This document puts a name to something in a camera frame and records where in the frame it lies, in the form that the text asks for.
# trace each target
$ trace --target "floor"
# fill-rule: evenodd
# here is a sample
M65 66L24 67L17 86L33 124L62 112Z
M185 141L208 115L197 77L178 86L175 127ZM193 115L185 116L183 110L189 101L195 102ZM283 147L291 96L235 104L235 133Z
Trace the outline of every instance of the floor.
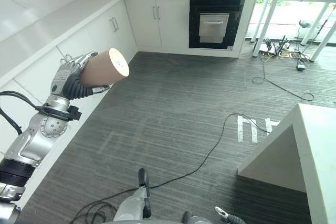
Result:
M307 52L313 51L312 45ZM23 223L68 223L85 204L137 186L145 167L151 185L195 169L217 141L230 113L243 113L265 128L280 121L300 99L254 84L263 63L245 41L239 59L138 53L131 74L113 86L60 156L20 217ZM266 76L289 90L311 92L310 104L336 106L336 48L327 47L308 70L294 59L272 58ZM258 143L266 137L259 131ZM229 118L221 143L195 174L152 190L152 219L180 221L186 210L221 223L214 206L247 224L310 223L305 193L237 177L237 167L256 148L251 130L237 140ZM124 194L110 202L117 206Z

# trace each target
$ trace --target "robotic hand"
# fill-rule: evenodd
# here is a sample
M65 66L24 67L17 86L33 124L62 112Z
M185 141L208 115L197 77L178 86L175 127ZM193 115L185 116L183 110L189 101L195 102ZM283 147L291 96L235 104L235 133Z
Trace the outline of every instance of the robotic hand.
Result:
M84 87L80 74L97 52L79 56L59 67L51 84L50 96L30 120L0 162L0 223L15 223L20 208L11 201L20 200L35 168L52 149L56 139L67 129L67 122L79 120L78 108L70 100L102 93L109 86Z

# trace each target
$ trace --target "white table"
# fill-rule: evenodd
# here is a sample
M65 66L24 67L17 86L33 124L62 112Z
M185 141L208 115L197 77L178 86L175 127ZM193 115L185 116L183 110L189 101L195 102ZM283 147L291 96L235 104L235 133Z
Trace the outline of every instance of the white table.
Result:
M306 192L312 223L336 223L336 109L298 104L238 175Z
M259 27L260 27L262 18L263 18L264 14L265 14L265 10L266 10L266 7L268 5L268 1L269 0L265 0L265 2L264 2L264 7L262 9L261 16L260 16L260 19L258 21L255 33L254 33L254 35L253 35L253 37L251 39L251 42L255 42L256 41L256 37L257 37L258 31L259 31ZM258 56L260 45L264 41L268 25L269 25L270 20L271 20L271 18L273 16L273 13L275 11L275 7L276 7L278 1L279 0L272 0L272 2L271 2L271 6L270 6L270 9L269 9L267 18L265 20L264 27L263 27L263 29L261 31L261 34L260 34L260 37L258 39L257 45L255 47L255 50L254 50L253 54L252 54L254 57ZM319 23L320 19L322 18L324 12L328 8L329 3L336 3L336 0L283 0L283 1L324 2L325 3L324 6L323 6L323 8L322 8L322 10L320 11L318 17L316 18L316 20L314 21L314 23L310 27L308 33L303 38L303 40L301 42L302 45L305 45L307 43L308 39L310 38L311 34L315 30L315 28L316 28L317 24ZM311 61L314 61L316 59L316 57L318 56L318 54L320 53L320 51L322 50L322 48L327 44L328 40L330 39L330 37L333 34L333 32L335 31L335 29L336 29L336 23L333 25L333 27L330 29L329 33L323 39L323 41L321 42L320 46L316 50L315 54L311 57L311 59L310 59Z

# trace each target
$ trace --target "black oven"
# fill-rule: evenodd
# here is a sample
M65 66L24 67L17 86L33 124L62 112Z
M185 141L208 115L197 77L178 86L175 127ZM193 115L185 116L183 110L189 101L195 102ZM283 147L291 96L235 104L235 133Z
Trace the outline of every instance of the black oven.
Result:
M189 47L233 49L245 0L190 0Z

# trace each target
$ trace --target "cabinet handle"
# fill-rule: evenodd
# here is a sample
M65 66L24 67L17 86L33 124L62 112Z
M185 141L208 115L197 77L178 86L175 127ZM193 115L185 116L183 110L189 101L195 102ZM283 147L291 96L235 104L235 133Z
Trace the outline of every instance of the cabinet handle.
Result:
M160 7L158 6L158 7L156 8L156 10L158 11L158 19L161 19L161 18L160 18L159 8L160 8Z
M155 6L153 6L153 16L154 16L154 19L156 19L156 16L155 16Z
M113 32L115 33L115 32L117 31L117 29L116 29L116 27L115 27L115 25L114 25L113 19L110 18L110 19L109 19L109 22L113 24L113 27L114 27L114 31L113 31Z
M114 20L114 21L115 21L115 24L116 24L116 26L117 26L117 28L116 28L116 29L117 29L117 30L119 30L119 25L118 25L117 19L116 19L115 17L113 17L113 18L112 18L112 20Z

